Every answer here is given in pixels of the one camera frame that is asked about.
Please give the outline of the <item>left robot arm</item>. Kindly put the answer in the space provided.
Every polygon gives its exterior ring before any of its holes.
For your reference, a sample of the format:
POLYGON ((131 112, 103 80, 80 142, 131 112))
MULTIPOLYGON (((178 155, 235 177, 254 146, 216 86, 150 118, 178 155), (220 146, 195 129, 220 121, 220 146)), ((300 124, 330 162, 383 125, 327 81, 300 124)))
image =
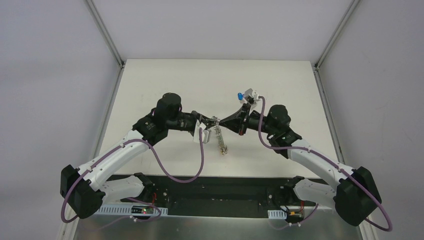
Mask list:
POLYGON ((79 167, 68 165, 61 171, 60 194, 63 197, 60 217, 64 223, 93 215, 102 205, 126 198, 147 202, 152 198, 151 182, 142 173, 127 178, 109 178, 126 163, 150 150, 168 136, 170 130, 188 132, 194 142, 203 144, 210 139, 212 118, 196 111, 182 111, 181 97, 165 93, 150 113, 140 118, 132 129, 108 151, 79 167))

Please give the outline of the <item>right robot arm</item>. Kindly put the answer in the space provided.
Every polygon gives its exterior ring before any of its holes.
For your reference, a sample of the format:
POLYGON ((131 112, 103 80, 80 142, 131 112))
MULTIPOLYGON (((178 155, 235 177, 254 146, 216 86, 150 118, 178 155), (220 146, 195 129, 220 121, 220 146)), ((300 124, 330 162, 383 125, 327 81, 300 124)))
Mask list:
POLYGON ((248 104, 219 122, 239 135, 248 129, 256 130, 260 141, 268 149, 292 160, 319 176, 325 183, 314 183, 297 176, 284 190, 284 200, 290 205, 300 201, 314 202, 334 209, 348 224, 358 226, 376 209, 382 199, 371 172, 335 162, 315 150, 305 139, 290 128, 291 118, 284 105, 273 105, 267 114, 249 111, 248 104))

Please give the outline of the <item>large metal keyring with keys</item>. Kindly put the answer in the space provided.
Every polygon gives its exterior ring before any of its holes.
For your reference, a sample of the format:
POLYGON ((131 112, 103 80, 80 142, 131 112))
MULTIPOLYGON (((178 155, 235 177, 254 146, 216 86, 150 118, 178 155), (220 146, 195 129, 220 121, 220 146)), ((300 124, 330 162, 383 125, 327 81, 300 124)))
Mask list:
POLYGON ((228 153, 228 146, 225 144, 224 137, 223 137, 223 134, 222 134, 222 130, 221 130, 221 127, 219 125, 220 120, 216 116, 213 116, 212 120, 214 121, 213 129, 215 131, 215 136, 216 136, 216 139, 217 139, 218 148, 219 148, 221 155, 224 156, 228 153))

